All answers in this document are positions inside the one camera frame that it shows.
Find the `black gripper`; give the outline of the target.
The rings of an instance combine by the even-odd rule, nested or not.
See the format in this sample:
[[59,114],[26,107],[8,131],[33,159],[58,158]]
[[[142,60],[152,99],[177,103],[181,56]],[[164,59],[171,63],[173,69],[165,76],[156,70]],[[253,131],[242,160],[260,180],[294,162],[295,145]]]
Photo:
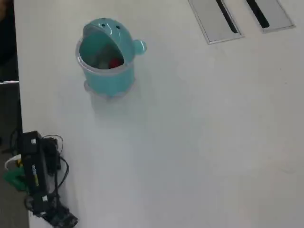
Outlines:
[[49,209],[44,215],[44,220],[52,227],[75,227],[78,223],[78,218],[62,205]]

